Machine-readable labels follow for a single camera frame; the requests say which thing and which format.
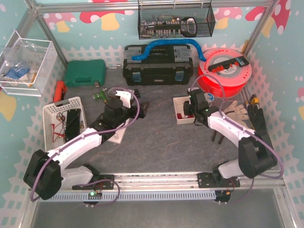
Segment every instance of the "green toolbox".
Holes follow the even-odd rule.
[[[105,62],[102,59],[70,61],[64,82],[67,87],[101,86],[105,83]]]

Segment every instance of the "black toolbox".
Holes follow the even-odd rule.
[[[129,86],[186,85],[193,75],[189,45],[154,47],[149,56],[133,61],[132,56],[144,52],[146,45],[129,45],[124,49],[123,77]]]

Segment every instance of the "white crate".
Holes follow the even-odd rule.
[[[190,101],[189,96],[173,98],[175,119],[176,119],[177,124],[191,124],[194,122],[194,118],[188,118],[187,115],[184,115],[184,102],[185,101]],[[182,119],[178,119],[177,114],[181,114]]]
[[[43,107],[42,116],[43,116],[43,128],[44,128],[44,143],[45,143],[46,151],[52,150],[64,144],[63,138],[60,137],[58,137],[57,140],[53,142],[52,124],[55,124],[56,126],[57,124],[60,123],[60,121],[56,119],[56,115],[58,113],[62,113],[69,109],[75,109],[75,108],[81,109],[80,121],[83,121],[84,127],[80,129],[80,132],[83,132],[87,128],[87,126],[86,126],[84,108],[81,104],[80,97],[76,96]],[[59,132],[60,131],[59,129],[61,129],[60,126],[58,126],[58,128],[56,128],[55,131]]]
[[[16,49],[16,55],[18,54],[18,46],[24,44],[24,41],[40,46],[35,51],[28,51],[28,54],[34,56],[32,61],[42,62],[36,77],[34,79],[30,78],[26,82],[9,80],[4,75],[8,72],[10,66],[4,63],[0,66],[0,86],[10,95],[42,96],[58,54],[52,41],[19,37],[12,47]]]

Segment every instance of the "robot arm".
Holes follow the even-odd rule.
[[[123,91],[117,91],[116,95],[119,95],[120,99],[110,99],[104,112],[83,133],[53,150],[48,152],[38,150],[33,153],[23,178],[31,188],[41,167],[54,156],[43,170],[35,189],[43,200],[53,197],[62,187],[88,183],[93,176],[90,169],[82,166],[66,170],[67,166],[87,151],[110,139],[115,134],[113,129],[118,129],[129,118],[136,117],[138,107],[131,106],[130,102],[133,95]],[[149,103],[140,104],[138,118],[146,116],[148,106]]]
[[[189,90],[190,102],[184,103],[185,115],[194,115],[197,122],[220,132],[238,147],[238,159],[228,161],[218,167],[221,178],[229,179],[235,176],[245,175],[249,178],[265,172],[276,166],[275,156],[261,143],[256,141],[247,132],[259,137],[271,148],[272,143],[265,131],[256,132],[252,129],[244,129],[233,120],[225,120],[226,116],[219,113],[217,107],[209,107],[204,92],[200,89]]]

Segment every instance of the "white box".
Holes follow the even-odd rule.
[[[80,97],[76,96],[73,98],[69,98],[63,101],[59,101],[56,103],[52,103],[43,107],[42,116],[43,116],[43,129],[44,129],[44,144],[46,151],[55,149],[64,144],[63,138],[58,137],[55,142],[53,142],[53,127],[52,124],[60,123],[60,121],[56,118],[58,113],[62,113],[62,115],[67,117],[66,111],[69,109],[81,109],[80,121],[83,121],[83,128],[80,128],[80,133],[82,133],[86,128],[86,118],[84,108],[81,104]],[[56,128],[55,132],[59,132],[60,126]]]
[[[188,118],[184,115],[184,102],[190,101],[189,96],[175,97],[173,98],[175,119],[177,124],[192,124],[194,122],[193,118]],[[178,119],[177,114],[181,114],[182,119]]]

